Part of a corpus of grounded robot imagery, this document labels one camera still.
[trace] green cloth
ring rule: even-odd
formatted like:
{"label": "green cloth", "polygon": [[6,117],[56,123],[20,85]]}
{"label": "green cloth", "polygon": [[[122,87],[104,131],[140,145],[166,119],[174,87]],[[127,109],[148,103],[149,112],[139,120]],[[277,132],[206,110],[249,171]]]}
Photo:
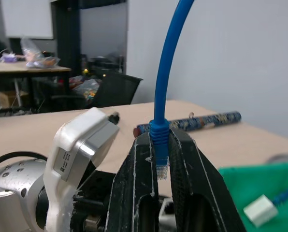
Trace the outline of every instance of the green cloth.
{"label": "green cloth", "polygon": [[254,167],[222,168],[233,201],[248,232],[288,232],[288,200],[277,207],[278,215],[256,228],[243,212],[243,208],[262,194],[270,200],[288,189],[288,163]]}

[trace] label sticker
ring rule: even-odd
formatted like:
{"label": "label sticker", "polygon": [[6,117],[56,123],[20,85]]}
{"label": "label sticker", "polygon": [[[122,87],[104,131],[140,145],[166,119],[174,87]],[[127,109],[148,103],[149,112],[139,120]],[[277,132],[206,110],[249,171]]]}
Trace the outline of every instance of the label sticker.
{"label": "label sticker", "polygon": [[74,157],[74,155],[66,152],[61,148],[58,151],[58,155],[54,164],[54,170],[61,175],[61,179],[64,181],[67,181],[68,179]]}

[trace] cardboard box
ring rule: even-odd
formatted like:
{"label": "cardboard box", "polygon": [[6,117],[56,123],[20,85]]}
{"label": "cardboard box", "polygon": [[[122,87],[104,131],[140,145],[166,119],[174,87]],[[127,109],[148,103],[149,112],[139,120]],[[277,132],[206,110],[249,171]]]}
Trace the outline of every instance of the cardboard box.
{"label": "cardboard box", "polygon": [[[22,100],[23,106],[28,104],[29,102],[28,93],[21,91],[20,98]],[[6,109],[6,108],[11,108],[11,106],[12,107],[18,106],[18,101],[16,99],[16,92],[15,91],[0,91],[0,107],[2,109]]]}

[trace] white connector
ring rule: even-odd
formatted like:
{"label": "white connector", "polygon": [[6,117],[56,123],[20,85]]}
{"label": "white connector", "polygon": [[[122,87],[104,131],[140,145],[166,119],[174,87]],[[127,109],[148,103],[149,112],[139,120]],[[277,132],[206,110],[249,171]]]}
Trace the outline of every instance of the white connector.
{"label": "white connector", "polygon": [[260,227],[274,218],[278,214],[278,210],[265,195],[262,195],[246,206],[244,213],[255,227]]}

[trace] table surface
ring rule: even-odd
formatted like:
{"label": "table surface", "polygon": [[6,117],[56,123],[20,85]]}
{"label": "table surface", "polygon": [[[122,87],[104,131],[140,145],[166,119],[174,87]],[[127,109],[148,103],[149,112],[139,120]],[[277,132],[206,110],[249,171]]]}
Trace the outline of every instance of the table surface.
{"label": "table surface", "polygon": [[[117,172],[133,143],[133,128],[153,117],[154,104],[135,104],[103,108],[107,114],[120,113],[120,131],[98,170]],[[68,111],[0,118],[0,156],[13,151],[34,151],[47,155],[56,131],[84,111]],[[168,120],[213,114],[200,106],[183,101],[168,101]],[[252,127],[246,123],[203,129],[189,133],[215,167],[264,163],[280,153],[288,153],[288,139]],[[171,196],[170,176],[159,181],[159,193]]]}
{"label": "table surface", "polygon": [[50,69],[27,68],[25,61],[16,63],[0,63],[0,73],[43,73],[43,72],[69,72],[70,68],[55,66]]}

